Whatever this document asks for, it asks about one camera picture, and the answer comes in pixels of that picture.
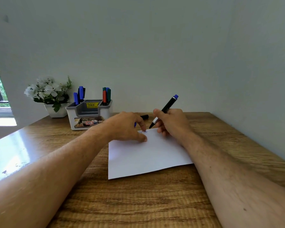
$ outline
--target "yellow price sticker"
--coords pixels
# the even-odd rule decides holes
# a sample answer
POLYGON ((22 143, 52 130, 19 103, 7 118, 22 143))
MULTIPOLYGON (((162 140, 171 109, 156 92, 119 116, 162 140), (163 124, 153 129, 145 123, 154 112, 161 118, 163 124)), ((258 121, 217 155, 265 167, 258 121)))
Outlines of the yellow price sticker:
POLYGON ((97 108, 99 102, 87 102, 87 108, 97 108))

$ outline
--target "person's right hand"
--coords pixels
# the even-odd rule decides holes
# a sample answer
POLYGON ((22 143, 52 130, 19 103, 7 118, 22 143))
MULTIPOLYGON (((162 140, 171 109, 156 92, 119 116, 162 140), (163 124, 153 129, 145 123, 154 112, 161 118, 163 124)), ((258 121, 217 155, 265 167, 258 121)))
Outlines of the person's right hand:
POLYGON ((171 134, 181 145, 183 145, 184 138, 192 133, 189 121, 181 109, 169 109, 167 114, 154 109, 153 115, 160 119, 155 124, 158 127, 157 132, 162 133, 163 136, 171 134))

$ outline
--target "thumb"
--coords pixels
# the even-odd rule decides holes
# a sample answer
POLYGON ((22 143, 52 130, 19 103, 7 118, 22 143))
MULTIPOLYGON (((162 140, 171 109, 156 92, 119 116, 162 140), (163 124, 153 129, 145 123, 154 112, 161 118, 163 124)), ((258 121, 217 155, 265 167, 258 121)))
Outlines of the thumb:
POLYGON ((136 134, 134 140, 139 141, 139 142, 146 142, 148 140, 146 135, 138 133, 137 131, 136 131, 136 133, 137 134, 136 134))
POLYGON ((164 121, 166 119, 166 117, 168 116, 167 114, 165 114, 163 111, 161 111, 159 109, 155 109, 153 111, 153 114, 154 114, 154 116, 158 117, 162 121, 164 121))

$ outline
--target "person's right arm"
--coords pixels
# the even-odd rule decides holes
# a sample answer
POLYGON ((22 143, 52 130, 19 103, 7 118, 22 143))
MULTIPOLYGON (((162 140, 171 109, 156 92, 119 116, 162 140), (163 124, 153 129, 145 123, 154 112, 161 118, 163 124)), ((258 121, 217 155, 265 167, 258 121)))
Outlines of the person's right arm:
POLYGON ((155 109, 158 132, 171 134, 194 162, 223 227, 285 227, 285 188, 195 133, 180 109, 155 109))

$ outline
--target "forearm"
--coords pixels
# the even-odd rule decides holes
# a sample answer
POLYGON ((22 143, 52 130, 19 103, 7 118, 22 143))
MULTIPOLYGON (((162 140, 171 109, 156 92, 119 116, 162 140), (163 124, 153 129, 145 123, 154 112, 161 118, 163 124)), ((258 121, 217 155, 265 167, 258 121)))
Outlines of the forearm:
POLYGON ((0 227, 46 227, 109 142, 101 125, 0 182, 0 227))
POLYGON ((224 227, 285 227, 285 189, 197 134, 184 143, 224 227))

